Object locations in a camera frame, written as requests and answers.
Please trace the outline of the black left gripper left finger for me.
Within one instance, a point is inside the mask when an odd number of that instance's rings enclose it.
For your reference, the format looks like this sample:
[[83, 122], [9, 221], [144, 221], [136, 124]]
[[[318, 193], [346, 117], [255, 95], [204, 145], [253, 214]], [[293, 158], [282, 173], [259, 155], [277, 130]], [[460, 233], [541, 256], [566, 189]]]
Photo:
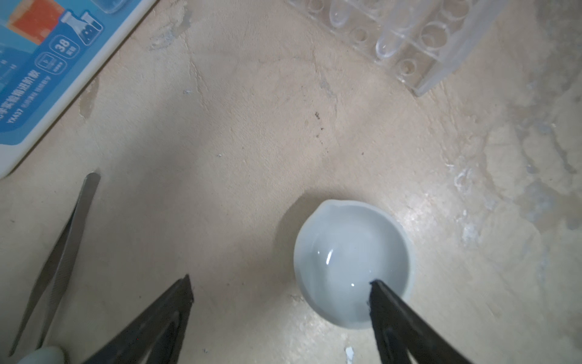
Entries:
[[188, 275], [177, 280], [87, 363], [176, 363], [194, 303]]

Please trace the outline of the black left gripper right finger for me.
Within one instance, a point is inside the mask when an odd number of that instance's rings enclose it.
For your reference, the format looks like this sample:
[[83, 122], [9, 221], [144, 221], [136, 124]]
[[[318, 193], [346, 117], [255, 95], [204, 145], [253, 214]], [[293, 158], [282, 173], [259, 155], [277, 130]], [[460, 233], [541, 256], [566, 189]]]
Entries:
[[382, 363], [471, 363], [381, 280], [368, 303]]

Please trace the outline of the white evaporating dish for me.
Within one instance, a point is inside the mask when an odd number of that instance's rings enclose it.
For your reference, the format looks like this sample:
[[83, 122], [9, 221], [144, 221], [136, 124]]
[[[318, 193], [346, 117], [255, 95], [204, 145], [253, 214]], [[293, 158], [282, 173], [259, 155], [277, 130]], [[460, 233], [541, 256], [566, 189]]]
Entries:
[[415, 254], [395, 218], [355, 200], [326, 200], [306, 219], [296, 238], [293, 266], [309, 306], [345, 329], [371, 327], [371, 282], [381, 280], [408, 300]]

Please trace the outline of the white pestle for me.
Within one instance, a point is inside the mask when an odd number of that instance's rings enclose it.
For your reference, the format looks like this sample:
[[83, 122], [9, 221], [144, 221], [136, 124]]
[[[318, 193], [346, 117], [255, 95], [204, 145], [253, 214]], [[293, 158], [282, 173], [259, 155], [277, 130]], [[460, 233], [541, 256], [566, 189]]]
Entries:
[[41, 347], [23, 357], [18, 364], [65, 364], [65, 352], [56, 346]]

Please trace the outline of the clear test tube rack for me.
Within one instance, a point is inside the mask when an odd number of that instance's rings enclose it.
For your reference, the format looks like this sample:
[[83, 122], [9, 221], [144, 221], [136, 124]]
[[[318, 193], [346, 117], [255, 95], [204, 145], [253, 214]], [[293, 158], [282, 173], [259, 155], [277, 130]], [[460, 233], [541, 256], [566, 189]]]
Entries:
[[330, 25], [330, 1], [290, 5], [389, 71], [416, 96], [453, 73], [493, 25], [505, 1], [354, 1], [348, 24]]

